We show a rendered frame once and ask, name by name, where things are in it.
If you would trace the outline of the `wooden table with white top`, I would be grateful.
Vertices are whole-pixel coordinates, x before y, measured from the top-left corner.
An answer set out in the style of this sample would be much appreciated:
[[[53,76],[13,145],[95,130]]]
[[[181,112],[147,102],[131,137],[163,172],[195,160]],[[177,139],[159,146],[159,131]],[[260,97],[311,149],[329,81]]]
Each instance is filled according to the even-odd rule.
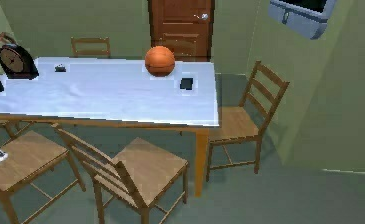
[[[39,57],[33,80],[2,77],[0,120],[193,132],[195,195],[203,190],[208,134],[219,125],[211,62],[178,61],[166,77],[153,77],[142,60]],[[55,72],[64,65],[66,72]],[[180,88],[192,78],[193,88]]]

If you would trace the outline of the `wooden slat-back chair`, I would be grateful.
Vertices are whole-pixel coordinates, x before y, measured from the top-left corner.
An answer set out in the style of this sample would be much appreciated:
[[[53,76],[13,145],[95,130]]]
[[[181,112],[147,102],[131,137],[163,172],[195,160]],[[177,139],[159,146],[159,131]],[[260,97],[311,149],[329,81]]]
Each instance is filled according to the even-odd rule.
[[[98,224],[105,224],[104,210],[110,204],[102,199],[103,191],[107,191],[112,200],[120,200],[138,213],[141,224],[150,224],[150,211],[154,208],[162,212],[164,218],[170,216],[176,206],[165,209],[159,205],[159,200],[177,180],[182,181],[183,187],[175,202],[187,202],[187,160],[139,137],[110,157],[58,123],[52,128],[92,180]]]
[[[258,72],[262,73],[278,87],[278,92],[276,94],[272,93],[268,87],[256,79]],[[209,132],[206,181],[210,180],[210,173],[212,170],[245,165],[253,165],[254,173],[259,173],[263,136],[272,121],[288,86],[288,81],[284,81],[260,60],[255,62],[238,105],[220,107],[219,115],[221,118],[221,125],[219,128],[212,129]],[[252,103],[262,116],[263,122],[260,126],[252,120],[244,108],[247,101]],[[255,143],[255,158],[251,161],[233,162],[229,155],[227,145],[242,144],[244,142]],[[227,158],[227,163],[213,166],[213,151],[217,146],[220,146],[223,149]]]
[[[86,191],[84,181],[69,150],[34,131],[17,137],[1,149],[8,154],[8,158],[0,163],[0,203],[10,224],[28,224],[75,185],[79,185],[83,192]],[[58,194],[50,196],[33,184],[35,179],[48,170],[53,170],[64,160],[72,169],[75,180]],[[27,185],[39,191],[49,201],[20,222],[12,205],[11,196]]]
[[[110,39],[108,37],[71,38],[74,57],[111,57]]]

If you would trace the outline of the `dark mantel clock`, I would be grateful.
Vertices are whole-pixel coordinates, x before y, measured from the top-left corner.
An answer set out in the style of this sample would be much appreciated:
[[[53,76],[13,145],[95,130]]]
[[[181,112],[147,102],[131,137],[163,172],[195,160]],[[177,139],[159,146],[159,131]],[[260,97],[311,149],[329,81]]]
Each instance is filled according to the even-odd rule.
[[[0,48],[0,64],[9,79],[33,80],[39,75],[30,53],[16,44],[5,44]]]

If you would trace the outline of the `orange basketball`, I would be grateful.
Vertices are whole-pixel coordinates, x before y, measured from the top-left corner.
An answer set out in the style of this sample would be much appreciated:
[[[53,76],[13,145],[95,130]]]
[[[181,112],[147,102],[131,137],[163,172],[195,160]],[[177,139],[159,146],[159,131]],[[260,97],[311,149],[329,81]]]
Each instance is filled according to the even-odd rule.
[[[175,67],[173,52],[164,46],[155,46],[145,55],[145,67],[155,77],[168,76]]]

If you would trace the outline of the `brown wooden room door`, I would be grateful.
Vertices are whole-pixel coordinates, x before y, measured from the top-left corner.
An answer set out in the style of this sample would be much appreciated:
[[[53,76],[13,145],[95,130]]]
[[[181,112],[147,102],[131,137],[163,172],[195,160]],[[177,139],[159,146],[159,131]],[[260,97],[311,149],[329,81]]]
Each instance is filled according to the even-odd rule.
[[[151,46],[169,48],[178,61],[211,60],[215,0],[147,0]],[[194,14],[209,15],[200,20]]]

